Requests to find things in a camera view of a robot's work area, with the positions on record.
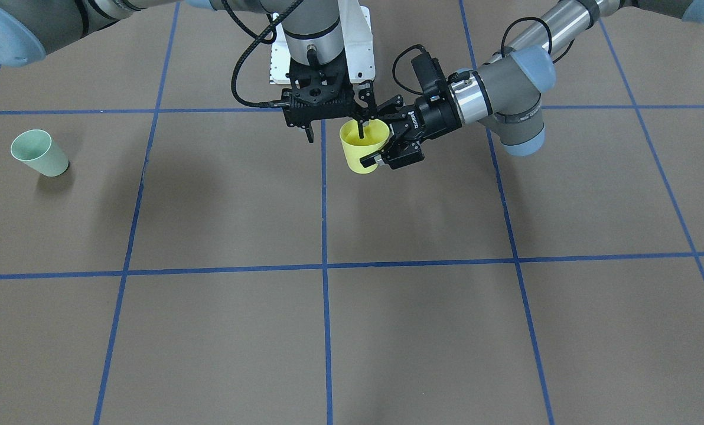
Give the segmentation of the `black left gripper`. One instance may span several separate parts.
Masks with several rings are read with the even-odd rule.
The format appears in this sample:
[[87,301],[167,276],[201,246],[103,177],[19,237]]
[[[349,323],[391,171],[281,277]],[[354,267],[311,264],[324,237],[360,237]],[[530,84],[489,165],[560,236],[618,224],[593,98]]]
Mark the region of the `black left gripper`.
[[[395,95],[382,104],[377,104],[371,93],[361,94],[361,100],[365,104],[361,110],[362,122],[397,113],[405,104],[402,95]],[[359,162],[365,171],[373,170],[374,166],[399,169],[420,162],[425,159],[421,148],[425,140],[439,138],[463,126],[457,105],[449,95],[433,102],[425,96],[417,97],[413,112],[418,127],[412,124],[408,136],[370,134],[360,138],[364,146],[383,142],[381,148],[360,157]]]

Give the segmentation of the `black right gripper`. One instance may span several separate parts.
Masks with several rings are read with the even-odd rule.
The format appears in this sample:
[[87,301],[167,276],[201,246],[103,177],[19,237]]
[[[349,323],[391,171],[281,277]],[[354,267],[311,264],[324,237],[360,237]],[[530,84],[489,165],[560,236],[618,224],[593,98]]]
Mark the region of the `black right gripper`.
[[364,127],[378,119],[374,83],[352,86],[345,59],[335,59],[317,69],[290,60],[288,76],[291,86],[282,89],[281,96],[285,123],[303,128],[309,143],[315,140],[312,122],[316,120],[352,117],[363,139]]

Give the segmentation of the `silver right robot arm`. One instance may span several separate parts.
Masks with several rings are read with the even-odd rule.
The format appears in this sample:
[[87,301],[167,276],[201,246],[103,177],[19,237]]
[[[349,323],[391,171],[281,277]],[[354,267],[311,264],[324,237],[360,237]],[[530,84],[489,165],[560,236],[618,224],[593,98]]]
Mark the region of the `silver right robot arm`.
[[[206,60],[227,105],[276,110],[289,128],[317,139],[312,126],[324,119],[352,119],[354,130],[378,116],[369,56],[352,56],[354,36],[371,35],[357,1],[0,1],[0,66],[18,69],[57,54],[60,64],[85,60],[88,71],[113,94],[141,83],[147,66],[163,59],[177,9],[200,12],[219,35],[206,49],[222,59]],[[249,100],[247,61],[273,54],[284,40],[288,84],[275,100]]]

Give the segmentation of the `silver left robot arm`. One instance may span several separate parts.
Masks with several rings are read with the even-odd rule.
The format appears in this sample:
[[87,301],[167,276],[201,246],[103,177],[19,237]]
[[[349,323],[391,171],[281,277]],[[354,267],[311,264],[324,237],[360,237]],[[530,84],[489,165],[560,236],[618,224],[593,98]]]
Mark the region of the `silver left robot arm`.
[[420,84],[414,104],[397,95],[368,126],[347,123],[342,145],[363,145],[360,153],[345,153],[349,168],[409,166],[424,159],[423,142],[473,123],[496,133],[511,155],[538,151],[545,141],[542,95],[556,83],[554,61],[602,17],[627,7],[704,24],[704,1],[559,1],[543,16],[527,17],[529,27],[514,40],[504,34],[500,49],[476,69],[446,76],[435,57],[414,45],[411,64]]

